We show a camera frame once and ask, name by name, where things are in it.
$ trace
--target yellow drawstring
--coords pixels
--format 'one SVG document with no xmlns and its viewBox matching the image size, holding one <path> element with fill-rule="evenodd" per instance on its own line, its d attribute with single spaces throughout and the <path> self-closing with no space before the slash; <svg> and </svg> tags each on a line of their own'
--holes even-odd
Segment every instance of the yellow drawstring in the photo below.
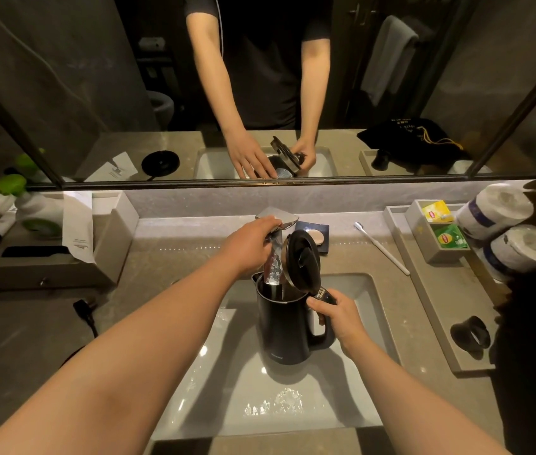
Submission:
<svg viewBox="0 0 536 455">
<path fill-rule="evenodd" d="M 422 139 L 424 139 L 424 142 L 426 142 L 427 144 L 434 144 L 434 145 L 440 145 L 440 144 L 454 144 L 455 146 L 457 146 L 460 150 L 463 150 L 464 147 L 461 146 L 461 144 L 451 140 L 450 138 L 448 137 L 445 137 L 443 139 L 440 139 L 439 141 L 437 142 L 433 142 L 431 141 L 430 139 L 430 136 L 428 135 L 428 130 L 426 130 L 425 127 L 423 126 L 418 126 L 418 129 L 423 129 L 424 130 L 424 134 L 422 136 Z"/>
</svg>

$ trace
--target kettle handle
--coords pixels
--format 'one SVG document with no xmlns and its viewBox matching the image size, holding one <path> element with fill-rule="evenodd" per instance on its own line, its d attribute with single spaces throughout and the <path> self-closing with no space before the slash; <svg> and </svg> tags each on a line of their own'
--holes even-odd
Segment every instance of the kettle handle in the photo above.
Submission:
<svg viewBox="0 0 536 455">
<path fill-rule="evenodd" d="M 314 298 L 330 303 L 331 305 L 338 304 L 336 298 L 333 297 L 325 288 L 320 288 L 318 290 L 318 293 L 314 295 Z M 333 332 L 331 318 L 329 316 L 325 316 L 325 333 L 319 336 L 313 336 L 310 334 L 308 338 L 308 346 L 310 348 L 310 351 L 315 351 L 318 349 L 327 349 L 333 344 L 334 341 L 335 332 Z"/>
</svg>

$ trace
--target person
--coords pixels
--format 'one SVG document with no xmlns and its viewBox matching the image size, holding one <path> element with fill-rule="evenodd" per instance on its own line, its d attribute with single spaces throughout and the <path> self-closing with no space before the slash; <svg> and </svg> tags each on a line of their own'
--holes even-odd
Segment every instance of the person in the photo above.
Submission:
<svg viewBox="0 0 536 455">
<path fill-rule="evenodd" d="M 266 217 L 244 225 L 203 266 L 85 346 L 0 427 L 0 455 L 142 454 L 222 298 L 266 261 L 264 239 L 279 224 Z M 308 305 L 331 318 L 398 453 L 508 453 L 390 359 L 367 335 L 354 301 L 329 291 L 337 305 L 314 298 Z"/>
<path fill-rule="evenodd" d="M 275 178 L 247 130 L 297 129 L 302 175 L 315 140 L 330 68 L 333 0 L 184 0 L 194 61 L 240 178 Z"/>
</svg>

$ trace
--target black t-shirt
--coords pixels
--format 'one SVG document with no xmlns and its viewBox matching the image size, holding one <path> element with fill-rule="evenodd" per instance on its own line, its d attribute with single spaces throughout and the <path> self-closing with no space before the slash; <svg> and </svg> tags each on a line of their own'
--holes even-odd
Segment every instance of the black t-shirt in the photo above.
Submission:
<svg viewBox="0 0 536 455">
<path fill-rule="evenodd" d="M 218 17 L 215 0 L 184 0 L 185 15 Z M 224 63 L 247 129 L 293 129 L 302 41 L 330 37 L 333 0 L 218 0 Z"/>
</svg>

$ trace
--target wrapped toilet paper roll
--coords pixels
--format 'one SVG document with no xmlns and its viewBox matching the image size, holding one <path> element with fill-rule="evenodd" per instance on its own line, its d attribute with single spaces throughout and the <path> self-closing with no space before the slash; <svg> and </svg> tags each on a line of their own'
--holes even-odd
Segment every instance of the wrapped toilet paper roll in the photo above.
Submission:
<svg viewBox="0 0 536 455">
<path fill-rule="evenodd" d="M 531 214 L 533 204 L 520 188 L 492 184 L 466 203 L 455 217 L 467 236 L 483 241 L 530 218 Z"/>
<path fill-rule="evenodd" d="M 517 225 L 485 245 L 479 257 L 490 274 L 506 282 L 536 269 L 536 226 Z"/>
</svg>

